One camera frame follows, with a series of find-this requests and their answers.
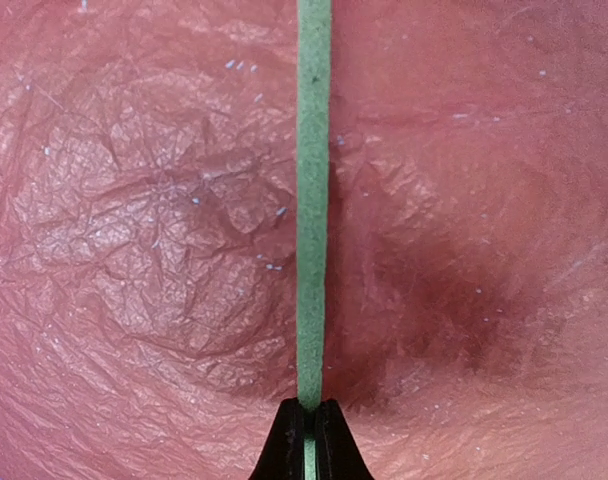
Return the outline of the orange yellow wrapping paper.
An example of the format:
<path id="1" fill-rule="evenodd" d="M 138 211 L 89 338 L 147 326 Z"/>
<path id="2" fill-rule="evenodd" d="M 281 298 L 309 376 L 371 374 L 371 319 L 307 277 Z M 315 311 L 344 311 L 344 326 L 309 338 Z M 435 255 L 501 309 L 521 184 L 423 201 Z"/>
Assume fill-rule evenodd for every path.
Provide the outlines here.
<path id="1" fill-rule="evenodd" d="M 0 477 L 245 479 L 295 391 L 292 1 L 0 1 Z M 378 479 L 608 479 L 608 1 L 333 5 L 324 392 Z"/>

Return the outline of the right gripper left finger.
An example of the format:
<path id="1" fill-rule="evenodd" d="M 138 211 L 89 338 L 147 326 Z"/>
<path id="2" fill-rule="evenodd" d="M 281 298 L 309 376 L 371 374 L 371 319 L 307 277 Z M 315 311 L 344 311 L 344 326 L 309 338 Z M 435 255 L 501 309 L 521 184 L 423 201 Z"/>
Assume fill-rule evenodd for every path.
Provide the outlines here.
<path id="1" fill-rule="evenodd" d="M 297 398 L 280 403 L 249 479 L 304 479 L 304 408 Z"/>

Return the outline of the pale blue poppy stem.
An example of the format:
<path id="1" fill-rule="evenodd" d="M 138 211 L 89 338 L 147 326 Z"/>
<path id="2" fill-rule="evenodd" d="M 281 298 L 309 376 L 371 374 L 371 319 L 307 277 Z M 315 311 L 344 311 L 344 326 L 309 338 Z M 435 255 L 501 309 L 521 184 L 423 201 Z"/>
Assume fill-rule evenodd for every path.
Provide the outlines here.
<path id="1" fill-rule="evenodd" d="M 331 3 L 299 1 L 297 13 L 297 397 L 305 411 L 304 477 L 315 479 L 312 414 L 321 403 L 325 341 Z"/>

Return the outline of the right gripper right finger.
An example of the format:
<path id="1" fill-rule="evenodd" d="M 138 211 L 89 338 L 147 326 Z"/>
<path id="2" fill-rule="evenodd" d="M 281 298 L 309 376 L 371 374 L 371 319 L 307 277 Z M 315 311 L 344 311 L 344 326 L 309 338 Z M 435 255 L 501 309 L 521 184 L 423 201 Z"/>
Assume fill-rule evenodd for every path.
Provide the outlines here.
<path id="1" fill-rule="evenodd" d="M 316 474 L 322 480 L 373 480 L 339 403 L 323 401 L 315 414 Z"/>

